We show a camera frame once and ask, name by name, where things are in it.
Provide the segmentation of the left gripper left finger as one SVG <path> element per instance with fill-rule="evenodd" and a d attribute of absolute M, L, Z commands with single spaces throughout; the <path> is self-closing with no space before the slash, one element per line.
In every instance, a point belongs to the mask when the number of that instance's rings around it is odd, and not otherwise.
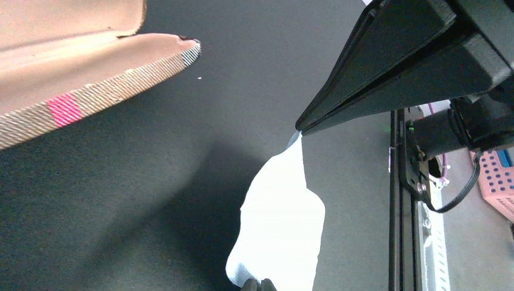
<path fill-rule="evenodd" d="M 241 291 L 260 291 L 260 282 L 256 279 L 249 278 L 241 287 Z"/>

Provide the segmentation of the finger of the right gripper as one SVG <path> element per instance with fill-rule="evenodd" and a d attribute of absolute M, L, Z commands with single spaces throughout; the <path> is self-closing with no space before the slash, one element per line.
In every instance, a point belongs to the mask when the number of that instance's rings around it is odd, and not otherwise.
<path fill-rule="evenodd" d="M 477 95 L 511 75 L 511 1 L 372 1 L 295 127 Z"/>

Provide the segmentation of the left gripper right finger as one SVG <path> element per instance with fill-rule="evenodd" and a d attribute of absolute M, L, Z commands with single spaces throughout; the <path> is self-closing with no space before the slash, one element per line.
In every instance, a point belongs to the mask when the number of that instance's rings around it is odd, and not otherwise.
<path fill-rule="evenodd" d="M 261 291 L 277 291 L 272 281 L 268 278 L 261 281 Z"/>

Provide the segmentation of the light blue cleaning cloth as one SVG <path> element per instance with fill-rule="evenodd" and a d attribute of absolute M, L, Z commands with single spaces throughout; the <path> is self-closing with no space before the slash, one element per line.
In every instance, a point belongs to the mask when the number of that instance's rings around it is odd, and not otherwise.
<path fill-rule="evenodd" d="M 307 188 L 297 131 L 250 184 L 225 265 L 228 279 L 238 287 L 254 281 L 275 290 L 312 290 L 324 220 L 324 203 Z"/>

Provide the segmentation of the brown plaid glasses case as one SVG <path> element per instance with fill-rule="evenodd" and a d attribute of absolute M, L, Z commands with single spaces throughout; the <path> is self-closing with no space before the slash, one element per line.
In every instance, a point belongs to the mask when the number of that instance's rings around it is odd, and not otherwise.
<path fill-rule="evenodd" d="M 141 34 L 145 1 L 1 2 L 1 149 L 119 104 L 196 62 L 201 43 Z"/>

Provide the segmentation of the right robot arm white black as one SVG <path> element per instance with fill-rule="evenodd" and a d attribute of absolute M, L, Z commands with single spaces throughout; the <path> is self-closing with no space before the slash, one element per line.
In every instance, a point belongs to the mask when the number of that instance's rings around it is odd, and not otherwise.
<path fill-rule="evenodd" d="M 513 2 L 372 1 L 295 127 L 304 135 L 450 100 L 414 130 L 423 153 L 513 143 Z"/>

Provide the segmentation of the pink perforated basket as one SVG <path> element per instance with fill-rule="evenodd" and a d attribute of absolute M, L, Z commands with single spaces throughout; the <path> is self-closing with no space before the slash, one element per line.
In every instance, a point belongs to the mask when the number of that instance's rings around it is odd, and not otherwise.
<path fill-rule="evenodd" d="M 513 223 L 513 148 L 484 152 L 479 164 L 483 200 Z"/>

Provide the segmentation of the black aluminium frame rail front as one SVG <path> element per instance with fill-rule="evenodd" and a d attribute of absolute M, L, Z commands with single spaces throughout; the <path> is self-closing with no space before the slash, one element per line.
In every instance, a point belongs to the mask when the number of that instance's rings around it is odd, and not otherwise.
<path fill-rule="evenodd" d="M 390 114 L 389 290 L 421 289 L 415 235 L 416 205 L 401 179 L 406 116 L 409 114 L 404 109 Z"/>

